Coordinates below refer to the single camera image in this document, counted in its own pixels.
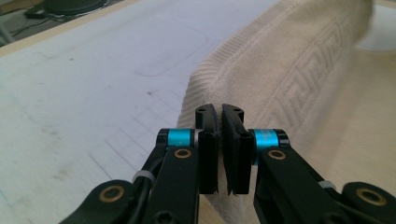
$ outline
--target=blue band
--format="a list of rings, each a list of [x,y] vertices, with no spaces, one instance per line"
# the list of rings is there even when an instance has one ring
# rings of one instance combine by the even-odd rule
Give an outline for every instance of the blue band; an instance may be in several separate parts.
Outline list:
[[[191,129],[169,129],[168,147],[189,147]]]
[[[259,164],[260,153],[268,147],[279,147],[279,140],[277,134],[273,129],[254,129],[254,134],[256,135],[256,160],[254,164]]]

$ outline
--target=white surface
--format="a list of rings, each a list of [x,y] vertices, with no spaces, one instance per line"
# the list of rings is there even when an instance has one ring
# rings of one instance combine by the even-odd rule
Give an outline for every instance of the white surface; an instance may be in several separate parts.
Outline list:
[[[372,27],[357,46],[373,51],[396,50],[396,8],[375,5]]]
[[[0,220],[56,223],[131,179],[199,62],[271,1],[140,1],[0,58]]]

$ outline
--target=cable tie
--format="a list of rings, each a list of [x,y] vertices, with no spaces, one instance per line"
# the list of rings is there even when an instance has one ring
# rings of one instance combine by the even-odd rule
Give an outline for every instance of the cable tie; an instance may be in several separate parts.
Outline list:
[[[323,189],[335,189],[335,185],[329,180],[319,181],[318,184],[320,184]]]
[[[147,170],[140,170],[140,171],[136,172],[136,174],[134,174],[134,179],[132,180],[132,182],[134,183],[134,181],[140,176],[151,180],[151,185],[153,185],[155,182],[155,175],[152,172],[147,171]]]

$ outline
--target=greek key pattern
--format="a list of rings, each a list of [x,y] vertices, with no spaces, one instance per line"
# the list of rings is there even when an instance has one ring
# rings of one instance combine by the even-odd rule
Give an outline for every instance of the greek key pattern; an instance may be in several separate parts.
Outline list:
[[[271,111],[260,115],[264,127],[282,127],[296,133],[330,72],[345,51],[349,42],[350,18],[338,19],[317,38],[291,67],[269,105]]]

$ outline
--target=black cable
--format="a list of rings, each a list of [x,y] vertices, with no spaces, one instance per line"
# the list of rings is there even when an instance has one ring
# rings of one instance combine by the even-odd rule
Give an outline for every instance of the black cable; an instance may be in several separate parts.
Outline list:
[[[31,29],[31,28],[34,28],[34,27],[37,27],[37,26],[39,26],[39,25],[42,25],[42,24],[46,23],[46,22],[49,21],[49,20],[50,20],[50,19],[46,19],[46,20],[41,21],[41,22],[38,22],[38,23],[36,23],[36,24],[23,27],[23,28],[21,28],[20,30],[16,31],[16,33],[13,34],[12,36],[15,37],[16,35],[19,35],[19,34],[22,33],[23,31],[28,30],[28,29]]]
[[[151,173],[154,173],[154,171],[158,171],[159,167],[163,164],[163,158],[160,158],[156,161],[154,161],[150,167],[148,168],[148,171]],[[138,178],[144,178],[143,182],[140,182],[141,185],[138,186],[138,191],[136,193],[137,195],[137,206],[133,210],[130,218],[128,219],[127,224],[137,224],[141,222],[141,219],[143,218],[144,212],[146,210],[146,206],[149,200],[149,192],[151,190],[151,180],[145,178],[145,177],[138,177]]]

